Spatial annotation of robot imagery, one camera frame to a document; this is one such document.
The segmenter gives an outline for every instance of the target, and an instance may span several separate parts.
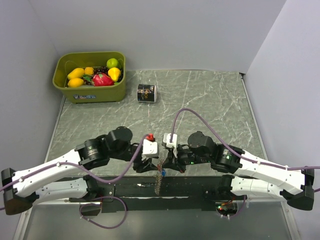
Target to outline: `white wall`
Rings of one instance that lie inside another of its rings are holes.
[[[0,46],[0,169],[22,170],[46,156],[62,99],[52,85],[58,53],[26,0],[0,1]],[[2,240],[19,217],[0,212]]]
[[[320,165],[319,9],[288,0],[245,76],[269,160],[292,167]],[[294,213],[302,238],[319,239],[320,193],[312,211]]]
[[[57,51],[121,51],[128,69],[247,72],[286,0],[29,0]]]

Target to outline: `red object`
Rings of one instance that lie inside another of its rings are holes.
[[[146,137],[147,140],[149,140],[150,142],[154,142],[155,141],[155,137],[152,133],[149,133],[149,136]]]
[[[92,81],[95,87],[112,86],[115,84],[115,82],[105,73],[94,75]]]

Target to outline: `marble tabletop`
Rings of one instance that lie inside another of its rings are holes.
[[[138,84],[156,85],[156,103],[137,101]],[[255,122],[238,72],[202,70],[143,70],[126,73],[126,97],[120,102],[73,104],[65,101],[49,150],[48,161],[55,159],[87,139],[95,138],[118,126],[133,132],[132,143],[146,133],[161,142],[169,133],[176,112],[188,107],[198,112],[229,144],[263,157]],[[184,112],[176,123],[178,142],[186,144],[189,135],[201,131],[218,140],[192,113]],[[167,151],[160,146],[160,158]],[[127,162],[111,159],[107,166],[95,168],[99,176],[119,175]],[[139,173],[152,176],[154,171]],[[137,175],[130,169],[126,175]],[[167,170],[168,176],[214,176],[209,163],[187,166],[186,172]]]

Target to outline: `plastic bin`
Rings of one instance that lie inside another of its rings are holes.
[[[97,87],[68,87],[67,75],[75,68],[106,66],[107,61],[112,58],[117,59],[123,69],[123,78],[119,84]],[[119,102],[126,95],[126,58],[116,51],[69,53],[59,59],[52,82],[74,104]]]

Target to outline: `table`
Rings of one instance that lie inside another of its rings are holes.
[[[65,101],[46,161],[75,148],[87,139],[107,134],[118,126],[133,132],[132,142],[153,133],[160,142],[171,129],[181,108],[197,111],[229,144],[264,157],[255,120],[241,75],[237,72],[200,70],[128,71],[126,98],[121,102],[72,104]],[[139,83],[156,85],[156,103],[137,102]],[[187,143],[190,134],[201,131],[218,140],[192,113],[184,112],[176,124],[179,143]],[[165,158],[160,148],[160,158]],[[111,159],[107,166],[93,169],[98,176],[114,176],[127,162]],[[152,176],[145,172],[139,176]],[[186,172],[167,170],[167,176],[220,176],[208,163],[187,166]],[[127,173],[135,176],[132,169]],[[99,215],[96,221],[113,224],[123,212]],[[33,207],[24,239],[291,239],[283,206],[279,202],[251,203],[250,208],[231,222],[219,219],[215,212],[200,210],[131,211],[117,229],[105,230],[79,219],[74,204],[41,204]]]

